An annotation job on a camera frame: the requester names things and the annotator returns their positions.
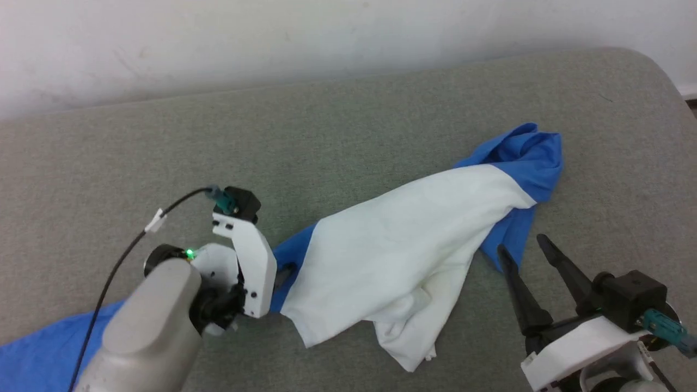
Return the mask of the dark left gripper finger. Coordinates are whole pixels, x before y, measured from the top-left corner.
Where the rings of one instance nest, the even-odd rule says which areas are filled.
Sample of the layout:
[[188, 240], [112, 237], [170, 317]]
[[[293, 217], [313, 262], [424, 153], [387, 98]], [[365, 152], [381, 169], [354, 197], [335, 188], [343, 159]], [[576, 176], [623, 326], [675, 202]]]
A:
[[276, 274], [276, 291], [287, 291], [295, 282], [298, 275], [298, 265], [288, 263], [279, 266]]

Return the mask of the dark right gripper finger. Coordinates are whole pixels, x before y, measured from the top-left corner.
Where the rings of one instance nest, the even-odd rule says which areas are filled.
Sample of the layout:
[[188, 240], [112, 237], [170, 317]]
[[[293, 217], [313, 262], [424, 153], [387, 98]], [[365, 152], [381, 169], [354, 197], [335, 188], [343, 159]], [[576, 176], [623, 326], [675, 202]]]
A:
[[529, 338], [553, 323], [550, 313], [542, 309], [520, 276], [515, 259], [504, 245], [497, 248], [499, 264], [506, 280], [513, 311], [521, 334]]
[[585, 316], [594, 313], [594, 295], [590, 278], [547, 235], [538, 234], [537, 243], [548, 263], [558, 271], [572, 295], [576, 303], [577, 315]]

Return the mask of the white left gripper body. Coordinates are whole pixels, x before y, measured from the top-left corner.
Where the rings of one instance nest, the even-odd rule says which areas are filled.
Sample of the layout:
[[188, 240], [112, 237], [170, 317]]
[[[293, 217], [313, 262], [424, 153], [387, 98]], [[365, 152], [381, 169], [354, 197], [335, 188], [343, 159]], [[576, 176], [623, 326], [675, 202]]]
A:
[[212, 233], [231, 245], [209, 243], [194, 251], [191, 265], [202, 286], [191, 307], [194, 325], [219, 336], [240, 315], [259, 319], [271, 309], [277, 262], [254, 223], [214, 212]]

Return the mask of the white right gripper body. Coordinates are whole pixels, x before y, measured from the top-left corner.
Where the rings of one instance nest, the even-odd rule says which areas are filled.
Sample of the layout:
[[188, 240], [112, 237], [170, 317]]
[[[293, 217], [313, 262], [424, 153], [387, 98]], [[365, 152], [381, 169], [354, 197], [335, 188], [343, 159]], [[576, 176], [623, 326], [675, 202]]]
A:
[[671, 345], [671, 318], [645, 313], [626, 332], [602, 315], [568, 318], [526, 338], [533, 391], [670, 391], [650, 352]]

